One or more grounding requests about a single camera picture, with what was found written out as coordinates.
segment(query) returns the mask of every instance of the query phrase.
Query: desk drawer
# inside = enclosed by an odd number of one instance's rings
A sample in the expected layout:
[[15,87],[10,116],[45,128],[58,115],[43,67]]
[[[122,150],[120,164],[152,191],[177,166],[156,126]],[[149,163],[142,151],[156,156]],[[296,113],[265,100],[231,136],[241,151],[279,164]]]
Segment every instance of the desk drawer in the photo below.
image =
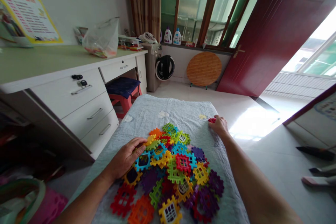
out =
[[79,139],[82,139],[113,109],[107,92],[89,101],[61,121]]
[[101,74],[104,78],[104,82],[107,83],[110,80],[117,78],[119,75],[126,73],[127,71],[135,68],[137,65],[135,57],[120,60],[110,65],[100,67]]
[[107,114],[81,141],[97,158],[118,127],[114,110]]
[[31,89],[59,119],[106,91],[98,68],[73,74],[81,74],[87,87],[68,76]]

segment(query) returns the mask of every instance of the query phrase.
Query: round wooden table top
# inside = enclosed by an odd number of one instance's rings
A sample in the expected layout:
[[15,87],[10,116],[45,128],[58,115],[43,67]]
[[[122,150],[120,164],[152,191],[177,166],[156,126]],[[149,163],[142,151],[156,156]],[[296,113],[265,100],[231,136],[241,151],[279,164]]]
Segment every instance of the round wooden table top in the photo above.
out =
[[208,86],[214,83],[222,71],[222,63],[212,52],[201,52],[195,55],[188,64],[187,76],[196,86]]

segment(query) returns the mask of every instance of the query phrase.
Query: hand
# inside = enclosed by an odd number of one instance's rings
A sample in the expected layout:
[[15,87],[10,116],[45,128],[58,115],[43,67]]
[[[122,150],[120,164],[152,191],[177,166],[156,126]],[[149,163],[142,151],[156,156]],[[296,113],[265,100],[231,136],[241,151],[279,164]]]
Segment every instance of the hand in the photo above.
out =
[[216,122],[212,123],[209,122],[209,127],[212,128],[220,137],[223,134],[229,134],[228,131],[228,123],[227,121],[224,119],[224,117],[219,117],[219,115],[215,115],[216,118]]
[[113,184],[116,179],[121,178],[146,149],[146,146],[142,145],[144,142],[147,142],[147,139],[133,138],[121,147],[111,162],[103,170],[101,176],[111,184]]

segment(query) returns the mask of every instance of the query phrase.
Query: lock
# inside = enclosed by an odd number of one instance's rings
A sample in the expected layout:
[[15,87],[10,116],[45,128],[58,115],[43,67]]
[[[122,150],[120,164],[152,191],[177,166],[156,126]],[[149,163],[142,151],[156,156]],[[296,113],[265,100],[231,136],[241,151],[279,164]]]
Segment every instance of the lock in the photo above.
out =
[[72,75],[71,78],[80,80],[80,79],[83,79],[83,75]]
[[80,82],[80,84],[81,84],[82,86],[86,86],[88,83],[86,82],[86,80],[82,80],[82,81]]

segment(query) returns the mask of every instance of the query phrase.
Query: white desk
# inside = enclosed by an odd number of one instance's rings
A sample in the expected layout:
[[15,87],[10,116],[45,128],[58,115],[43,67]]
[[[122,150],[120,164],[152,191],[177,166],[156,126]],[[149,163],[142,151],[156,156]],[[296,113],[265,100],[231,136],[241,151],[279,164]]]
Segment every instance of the white desk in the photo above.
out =
[[30,120],[56,151],[92,161],[119,125],[105,83],[135,68],[146,93],[145,53],[118,50],[115,58],[101,59],[77,45],[3,48],[0,99]]

